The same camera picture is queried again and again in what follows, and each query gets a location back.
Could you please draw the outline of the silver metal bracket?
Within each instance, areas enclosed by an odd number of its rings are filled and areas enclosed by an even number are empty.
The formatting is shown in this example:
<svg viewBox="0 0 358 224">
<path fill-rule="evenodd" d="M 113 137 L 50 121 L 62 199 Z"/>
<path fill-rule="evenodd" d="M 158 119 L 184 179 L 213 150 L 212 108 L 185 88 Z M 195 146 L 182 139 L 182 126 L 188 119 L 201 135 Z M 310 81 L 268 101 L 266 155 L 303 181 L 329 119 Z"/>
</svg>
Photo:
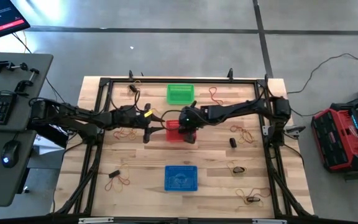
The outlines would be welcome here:
<svg viewBox="0 0 358 224">
<path fill-rule="evenodd" d="M 288 224 L 288 223 L 286 220 L 255 218 L 252 219 L 252 224 Z"/>
<path fill-rule="evenodd" d="M 78 224 L 107 224 L 114 223 L 113 217 L 87 217 L 80 218 Z"/>
</svg>

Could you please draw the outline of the red plastic basket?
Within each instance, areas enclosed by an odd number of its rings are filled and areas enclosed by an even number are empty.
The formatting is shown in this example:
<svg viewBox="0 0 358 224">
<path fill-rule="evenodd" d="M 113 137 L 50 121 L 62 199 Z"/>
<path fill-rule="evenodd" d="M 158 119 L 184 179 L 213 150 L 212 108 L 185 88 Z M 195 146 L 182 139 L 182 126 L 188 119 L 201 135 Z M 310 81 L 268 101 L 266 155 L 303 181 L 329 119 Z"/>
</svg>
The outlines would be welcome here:
<svg viewBox="0 0 358 224">
<path fill-rule="evenodd" d="M 179 120 L 168 120 L 165 123 L 166 140 L 168 142 L 184 142 L 184 135 L 186 133 L 179 133 Z"/>
</svg>

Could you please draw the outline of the red black equipment case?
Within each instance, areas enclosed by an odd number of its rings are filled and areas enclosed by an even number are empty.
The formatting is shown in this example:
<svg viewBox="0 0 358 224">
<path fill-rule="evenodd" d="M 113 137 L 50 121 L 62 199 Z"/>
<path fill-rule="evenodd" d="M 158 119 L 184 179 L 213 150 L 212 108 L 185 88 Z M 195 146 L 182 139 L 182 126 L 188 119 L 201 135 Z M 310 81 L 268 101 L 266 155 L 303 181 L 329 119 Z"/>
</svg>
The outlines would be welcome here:
<svg viewBox="0 0 358 224">
<path fill-rule="evenodd" d="M 358 114 L 349 103 L 333 103 L 312 117 L 311 130 L 328 172 L 358 171 Z"/>
</svg>

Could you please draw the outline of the black desk clamp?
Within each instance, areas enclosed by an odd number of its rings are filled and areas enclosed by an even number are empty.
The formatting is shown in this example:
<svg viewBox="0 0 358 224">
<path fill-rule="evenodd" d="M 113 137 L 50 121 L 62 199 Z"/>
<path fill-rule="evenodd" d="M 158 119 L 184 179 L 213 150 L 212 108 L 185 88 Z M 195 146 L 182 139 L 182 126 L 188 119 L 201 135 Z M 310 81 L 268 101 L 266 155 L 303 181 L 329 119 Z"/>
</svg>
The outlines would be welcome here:
<svg viewBox="0 0 358 224">
<path fill-rule="evenodd" d="M 29 96 L 29 94 L 25 91 L 27 86 L 33 86 L 34 83 L 32 79 L 35 75 L 38 75 L 40 72 L 35 68 L 31 68 L 30 71 L 32 72 L 30 78 L 28 80 L 21 80 L 17 86 L 15 87 L 14 93 L 19 96 Z"/>
<path fill-rule="evenodd" d="M 20 63 L 19 65 L 13 64 L 11 61 L 8 60 L 0 60 L 0 73 L 3 70 L 14 71 L 16 69 L 21 69 L 23 71 L 28 71 L 28 66 L 26 63 Z"/>
</svg>

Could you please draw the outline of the blue plastic basket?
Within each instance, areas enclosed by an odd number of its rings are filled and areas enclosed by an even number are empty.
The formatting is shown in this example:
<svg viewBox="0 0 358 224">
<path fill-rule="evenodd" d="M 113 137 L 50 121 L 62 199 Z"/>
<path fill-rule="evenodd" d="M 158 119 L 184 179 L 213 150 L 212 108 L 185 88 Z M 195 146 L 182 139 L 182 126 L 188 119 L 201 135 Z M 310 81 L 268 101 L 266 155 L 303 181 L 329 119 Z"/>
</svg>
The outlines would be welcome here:
<svg viewBox="0 0 358 224">
<path fill-rule="evenodd" d="M 196 166 L 166 166 L 165 191 L 195 192 L 198 190 L 198 168 Z"/>
</svg>

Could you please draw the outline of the black aluminium table frame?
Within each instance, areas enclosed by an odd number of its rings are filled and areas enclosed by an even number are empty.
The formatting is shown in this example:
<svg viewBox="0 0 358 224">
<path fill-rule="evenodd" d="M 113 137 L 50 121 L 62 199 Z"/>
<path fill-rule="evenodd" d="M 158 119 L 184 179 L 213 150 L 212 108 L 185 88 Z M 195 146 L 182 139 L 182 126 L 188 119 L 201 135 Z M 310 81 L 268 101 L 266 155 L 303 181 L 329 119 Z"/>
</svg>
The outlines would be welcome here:
<svg viewBox="0 0 358 224">
<path fill-rule="evenodd" d="M 134 84 L 140 89 L 138 103 L 128 89 L 136 80 L 141 81 L 140 85 Z M 116 139 L 113 132 L 120 128 L 102 130 L 101 141 L 96 144 L 72 139 L 63 155 L 53 196 L 52 216 L 56 222 L 78 223 L 87 217 L 113 217 L 114 223 L 252 223 L 255 218 L 302 223 L 313 219 L 303 163 L 298 156 L 290 155 L 289 145 L 269 144 L 262 126 L 271 126 L 271 121 L 258 114 L 229 118 L 217 126 L 197 130 L 194 144 L 168 142 L 165 123 L 178 120 L 181 110 L 191 105 L 169 105 L 168 84 L 194 85 L 197 108 L 217 105 L 208 91 L 212 86 L 218 89 L 214 97 L 223 101 L 222 106 L 258 98 L 285 98 L 283 82 L 267 78 L 137 77 L 129 81 L 122 77 L 86 77 L 80 107 L 110 110 L 134 105 L 143 110 L 150 103 L 164 120 L 153 121 L 150 126 L 163 130 L 152 133 L 148 143 L 143 142 L 143 129 L 137 130 L 134 140 Z M 248 130 L 254 142 L 241 144 L 240 134 L 230 131 L 233 125 Z M 231 147 L 230 138 L 236 140 L 236 148 Z M 124 163 L 129 165 L 131 183 L 119 193 L 105 191 L 108 175 Z M 166 166 L 196 166 L 198 190 L 165 191 Z M 235 167 L 244 167 L 245 172 L 234 174 Z M 235 193 L 242 189 L 248 195 L 253 188 L 265 187 L 271 195 L 262 198 L 263 207 L 245 205 Z"/>
</svg>

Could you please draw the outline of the green plastic basket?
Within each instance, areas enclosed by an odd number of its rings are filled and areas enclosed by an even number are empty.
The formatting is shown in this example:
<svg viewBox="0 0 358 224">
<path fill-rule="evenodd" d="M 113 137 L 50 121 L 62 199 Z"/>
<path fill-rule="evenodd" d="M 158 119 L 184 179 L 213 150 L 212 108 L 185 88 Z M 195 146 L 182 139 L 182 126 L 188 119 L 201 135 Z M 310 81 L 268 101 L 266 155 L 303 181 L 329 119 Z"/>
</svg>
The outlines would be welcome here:
<svg viewBox="0 0 358 224">
<path fill-rule="evenodd" d="M 195 99 L 194 85 L 168 84 L 167 103 L 169 105 L 189 105 Z"/>
</svg>

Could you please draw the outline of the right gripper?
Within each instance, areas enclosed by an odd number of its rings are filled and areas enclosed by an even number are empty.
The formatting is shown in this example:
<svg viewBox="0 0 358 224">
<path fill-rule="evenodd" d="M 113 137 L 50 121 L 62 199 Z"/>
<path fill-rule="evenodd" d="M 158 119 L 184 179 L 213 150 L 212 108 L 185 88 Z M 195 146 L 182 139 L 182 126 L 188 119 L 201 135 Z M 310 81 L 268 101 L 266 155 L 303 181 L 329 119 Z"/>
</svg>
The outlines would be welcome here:
<svg viewBox="0 0 358 224">
<path fill-rule="evenodd" d="M 193 109 L 195 115 L 197 116 L 197 122 L 194 125 L 191 126 L 180 126 L 179 125 L 179 133 L 186 133 L 184 135 L 184 141 L 189 143 L 189 144 L 194 144 L 196 141 L 196 133 L 195 131 L 198 128 L 202 128 L 206 123 L 204 121 L 204 116 L 203 113 L 200 109 L 195 108 L 197 104 L 197 101 L 195 100 L 194 102 L 192 102 L 192 104 L 190 105 L 190 108 Z"/>
</svg>

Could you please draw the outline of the black angled base block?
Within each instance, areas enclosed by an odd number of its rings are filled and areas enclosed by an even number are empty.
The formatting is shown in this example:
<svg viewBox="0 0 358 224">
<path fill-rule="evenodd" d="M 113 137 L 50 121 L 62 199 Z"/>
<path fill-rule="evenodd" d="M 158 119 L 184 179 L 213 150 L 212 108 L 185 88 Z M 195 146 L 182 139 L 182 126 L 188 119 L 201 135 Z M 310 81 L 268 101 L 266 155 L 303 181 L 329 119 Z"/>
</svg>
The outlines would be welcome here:
<svg viewBox="0 0 358 224">
<path fill-rule="evenodd" d="M 49 124 L 29 123 L 27 129 L 35 131 L 38 135 L 50 140 L 58 146 L 66 148 L 68 135 L 59 131 L 57 128 Z"/>
</svg>

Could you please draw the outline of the black computer mouse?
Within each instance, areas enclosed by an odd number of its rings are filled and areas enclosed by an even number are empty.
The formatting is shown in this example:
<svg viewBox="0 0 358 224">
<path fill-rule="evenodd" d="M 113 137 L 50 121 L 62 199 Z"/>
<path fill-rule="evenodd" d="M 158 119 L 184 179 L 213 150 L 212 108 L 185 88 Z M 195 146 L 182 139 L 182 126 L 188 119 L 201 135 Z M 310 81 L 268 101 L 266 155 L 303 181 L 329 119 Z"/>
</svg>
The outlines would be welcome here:
<svg viewBox="0 0 358 224">
<path fill-rule="evenodd" d="M 19 148 L 21 143 L 17 140 L 10 140 L 3 146 L 1 162 L 5 168 L 13 168 L 19 160 Z"/>
</svg>

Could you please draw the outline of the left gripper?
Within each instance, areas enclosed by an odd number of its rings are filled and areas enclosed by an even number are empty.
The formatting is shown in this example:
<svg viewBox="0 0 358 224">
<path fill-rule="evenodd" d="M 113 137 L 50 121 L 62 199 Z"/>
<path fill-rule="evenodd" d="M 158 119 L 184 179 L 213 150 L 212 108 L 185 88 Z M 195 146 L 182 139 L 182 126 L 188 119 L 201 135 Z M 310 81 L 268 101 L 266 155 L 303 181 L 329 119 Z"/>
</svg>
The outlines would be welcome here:
<svg viewBox="0 0 358 224">
<path fill-rule="evenodd" d="M 112 122 L 114 127 L 120 127 L 120 128 L 139 128 L 144 129 L 146 127 L 147 122 L 145 121 L 145 118 L 156 121 L 156 122 L 164 122 L 164 120 L 160 117 L 158 117 L 156 114 L 159 114 L 160 112 L 151 106 L 150 103 L 145 104 L 145 117 L 143 117 L 143 114 L 138 112 L 136 113 L 136 117 L 128 120 L 120 120 L 117 116 L 117 111 L 112 111 Z M 148 143 L 150 141 L 150 135 L 154 132 L 163 130 L 162 127 L 148 127 L 144 129 L 144 143 Z"/>
</svg>

